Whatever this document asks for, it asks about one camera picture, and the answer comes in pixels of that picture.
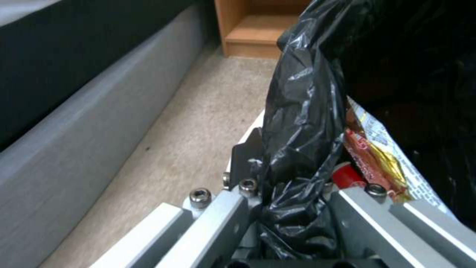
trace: gray sofa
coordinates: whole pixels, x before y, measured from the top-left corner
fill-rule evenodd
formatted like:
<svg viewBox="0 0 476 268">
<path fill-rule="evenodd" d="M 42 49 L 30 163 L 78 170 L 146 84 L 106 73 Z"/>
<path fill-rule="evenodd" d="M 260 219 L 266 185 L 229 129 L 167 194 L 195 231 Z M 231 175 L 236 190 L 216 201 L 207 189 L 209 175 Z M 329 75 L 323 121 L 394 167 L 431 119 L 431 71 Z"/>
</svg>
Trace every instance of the gray sofa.
<svg viewBox="0 0 476 268">
<path fill-rule="evenodd" d="M 35 267 L 94 204 L 209 36 L 194 4 L 0 154 L 2 267 Z"/>
</svg>

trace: beige carpet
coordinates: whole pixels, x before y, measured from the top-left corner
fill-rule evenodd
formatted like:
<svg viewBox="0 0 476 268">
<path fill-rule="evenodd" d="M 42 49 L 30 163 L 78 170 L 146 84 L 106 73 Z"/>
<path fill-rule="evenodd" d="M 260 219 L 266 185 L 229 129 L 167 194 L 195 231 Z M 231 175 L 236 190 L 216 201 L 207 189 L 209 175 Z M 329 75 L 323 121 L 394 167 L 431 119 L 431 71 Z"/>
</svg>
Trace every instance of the beige carpet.
<svg viewBox="0 0 476 268">
<path fill-rule="evenodd" d="M 42 267 L 87 267 L 160 203 L 221 187 L 232 146 L 264 108 L 276 61 L 209 44 L 114 180 Z"/>
</svg>

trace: garbage bag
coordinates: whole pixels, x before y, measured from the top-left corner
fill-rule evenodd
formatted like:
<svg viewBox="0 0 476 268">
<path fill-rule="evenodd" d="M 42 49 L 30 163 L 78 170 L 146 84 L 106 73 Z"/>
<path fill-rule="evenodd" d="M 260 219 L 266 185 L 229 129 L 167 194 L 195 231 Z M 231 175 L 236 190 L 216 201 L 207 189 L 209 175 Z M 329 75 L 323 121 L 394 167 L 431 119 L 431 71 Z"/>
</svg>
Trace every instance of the garbage bag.
<svg viewBox="0 0 476 268">
<path fill-rule="evenodd" d="M 388 126 L 450 209 L 472 227 L 476 35 L 470 31 L 476 27 L 472 9 L 454 5 L 314 0 L 279 38 L 259 178 L 260 237 L 273 256 L 339 253 L 335 220 L 321 192 L 342 151 L 347 94 Z"/>
</svg>

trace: wooden shelf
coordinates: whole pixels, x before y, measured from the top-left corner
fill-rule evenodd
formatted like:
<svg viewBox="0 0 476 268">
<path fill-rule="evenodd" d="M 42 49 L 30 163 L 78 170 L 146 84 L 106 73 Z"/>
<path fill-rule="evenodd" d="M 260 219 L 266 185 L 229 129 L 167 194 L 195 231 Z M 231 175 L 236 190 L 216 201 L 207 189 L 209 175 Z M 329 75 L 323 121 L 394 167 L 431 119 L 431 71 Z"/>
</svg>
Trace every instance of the wooden shelf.
<svg viewBox="0 0 476 268">
<path fill-rule="evenodd" d="M 293 15 L 248 15 L 225 37 L 226 42 L 275 45 L 281 34 L 298 21 Z"/>
<path fill-rule="evenodd" d="M 276 42 L 310 0 L 215 0 L 223 54 L 278 58 Z"/>
</svg>

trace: red can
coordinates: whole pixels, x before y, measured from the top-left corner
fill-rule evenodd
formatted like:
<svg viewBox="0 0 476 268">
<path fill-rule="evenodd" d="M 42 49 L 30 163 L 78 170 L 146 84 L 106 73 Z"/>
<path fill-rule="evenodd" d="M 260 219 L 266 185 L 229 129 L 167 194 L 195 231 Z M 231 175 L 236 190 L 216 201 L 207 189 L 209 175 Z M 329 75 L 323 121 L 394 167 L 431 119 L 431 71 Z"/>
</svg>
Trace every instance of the red can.
<svg viewBox="0 0 476 268">
<path fill-rule="evenodd" d="M 334 167 L 332 181 L 339 189 L 359 186 L 364 188 L 365 180 L 355 171 L 350 162 L 343 162 Z"/>
</svg>

